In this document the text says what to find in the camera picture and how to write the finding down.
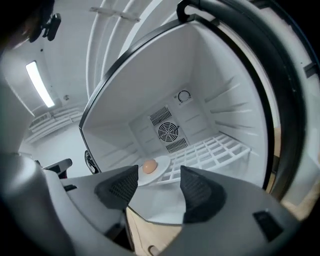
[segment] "wire shelf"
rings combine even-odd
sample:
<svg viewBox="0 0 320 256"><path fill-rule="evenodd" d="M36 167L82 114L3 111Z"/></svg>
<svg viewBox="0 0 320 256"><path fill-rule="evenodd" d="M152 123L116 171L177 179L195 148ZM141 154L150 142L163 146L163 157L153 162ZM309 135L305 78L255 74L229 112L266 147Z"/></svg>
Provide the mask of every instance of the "wire shelf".
<svg viewBox="0 0 320 256"><path fill-rule="evenodd" d="M180 166L194 167L213 172L243 156L251 149L241 142L218 133L180 151L169 154L171 165L158 180L150 186L180 181Z"/></svg>

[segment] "egg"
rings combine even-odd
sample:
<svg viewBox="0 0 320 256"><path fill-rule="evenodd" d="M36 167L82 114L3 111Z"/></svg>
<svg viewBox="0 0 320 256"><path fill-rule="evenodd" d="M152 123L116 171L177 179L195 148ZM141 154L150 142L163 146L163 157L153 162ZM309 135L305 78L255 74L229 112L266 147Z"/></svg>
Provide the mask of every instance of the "egg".
<svg viewBox="0 0 320 256"><path fill-rule="evenodd" d="M156 160L154 159L147 160L144 162L142 166L142 170L145 174L151 174L155 171L157 166L158 166L158 163L156 162Z"/></svg>

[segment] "ceiling light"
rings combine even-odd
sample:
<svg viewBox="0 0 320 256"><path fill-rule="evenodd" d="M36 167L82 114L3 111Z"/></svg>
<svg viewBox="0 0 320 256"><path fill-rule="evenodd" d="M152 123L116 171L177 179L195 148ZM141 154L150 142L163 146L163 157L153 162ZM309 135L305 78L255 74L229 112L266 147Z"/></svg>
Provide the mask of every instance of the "ceiling light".
<svg viewBox="0 0 320 256"><path fill-rule="evenodd" d="M33 86L35 87L36 91L40 95L41 99L43 102L46 104L48 108L52 107L55 105L53 100L51 99L44 82L41 79L41 76L39 74L39 70L37 67L37 63L35 61L29 63L28 65L25 66L26 71L29 74L29 77L33 83Z"/></svg>

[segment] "fan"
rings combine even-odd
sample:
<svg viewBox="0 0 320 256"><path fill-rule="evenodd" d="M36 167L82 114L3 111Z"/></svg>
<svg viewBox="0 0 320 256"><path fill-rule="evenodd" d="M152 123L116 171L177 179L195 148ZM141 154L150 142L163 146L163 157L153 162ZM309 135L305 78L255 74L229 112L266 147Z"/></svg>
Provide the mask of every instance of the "fan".
<svg viewBox="0 0 320 256"><path fill-rule="evenodd" d="M173 142L178 137L178 129L179 126L176 126L172 122L164 122L160 125L158 134L159 139L163 140L164 142Z"/></svg>

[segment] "white wall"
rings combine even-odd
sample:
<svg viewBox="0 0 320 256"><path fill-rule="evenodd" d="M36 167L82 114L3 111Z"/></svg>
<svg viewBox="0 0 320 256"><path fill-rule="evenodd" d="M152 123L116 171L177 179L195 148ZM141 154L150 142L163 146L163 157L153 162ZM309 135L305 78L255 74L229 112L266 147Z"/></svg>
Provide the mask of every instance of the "white wall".
<svg viewBox="0 0 320 256"><path fill-rule="evenodd" d="M68 178L91 175L85 162L86 146L78 125L71 124L33 143L32 158L39 160L43 167L70 158L73 164L67 170Z"/></svg>

